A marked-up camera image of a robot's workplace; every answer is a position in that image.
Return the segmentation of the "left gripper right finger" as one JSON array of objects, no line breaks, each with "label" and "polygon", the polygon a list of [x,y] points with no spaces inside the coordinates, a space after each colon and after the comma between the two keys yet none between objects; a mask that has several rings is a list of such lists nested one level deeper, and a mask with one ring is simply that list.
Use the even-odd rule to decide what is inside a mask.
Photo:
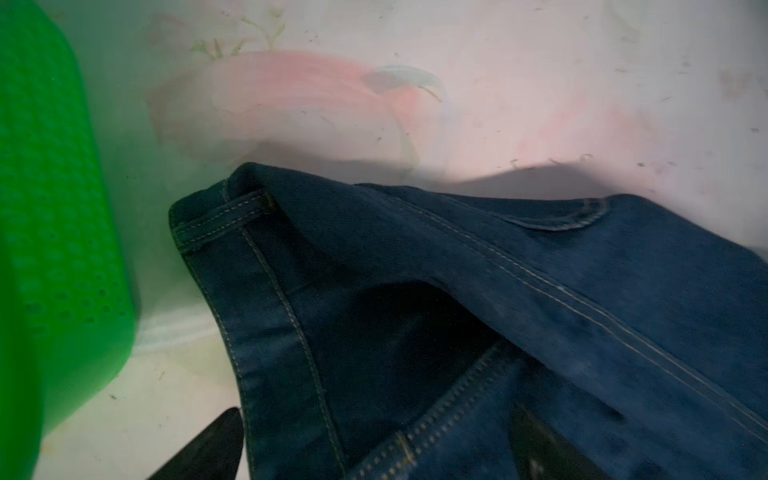
[{"label": "left gripper right finger", "polygon": [[609,476],[528,409],[516,406],[509,442],[520,479],[598,480]]}]

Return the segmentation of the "green plastic basket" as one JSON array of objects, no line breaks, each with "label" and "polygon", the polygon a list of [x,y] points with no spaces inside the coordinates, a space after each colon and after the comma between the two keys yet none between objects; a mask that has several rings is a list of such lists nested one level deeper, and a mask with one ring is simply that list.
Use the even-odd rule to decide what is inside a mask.
[{"label": "green plastic basket", "polygon": [[1,475],[109,384],[136,317],[76,58],[33,1],[1,5]]}]

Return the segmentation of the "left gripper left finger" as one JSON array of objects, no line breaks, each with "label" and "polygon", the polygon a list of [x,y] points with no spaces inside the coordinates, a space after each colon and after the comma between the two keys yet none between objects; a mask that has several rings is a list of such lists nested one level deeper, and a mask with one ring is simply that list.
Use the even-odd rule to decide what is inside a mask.
[{"label": "left gripper left finger", "polygon": [[235,480],[244,448],[239,408],[225,410],[149,480]]}]

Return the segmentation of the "dark navy skirt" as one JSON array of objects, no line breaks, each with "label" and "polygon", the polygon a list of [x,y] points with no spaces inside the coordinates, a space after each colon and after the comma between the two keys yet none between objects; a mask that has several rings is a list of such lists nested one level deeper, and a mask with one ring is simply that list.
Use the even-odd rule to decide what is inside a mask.
[{"label": "dark navy skirt", "polygon": [[767,265],[634,195],[248,163],[169,212],[253,479],[520,479],[516,406],[608,479],[767,475]]}]

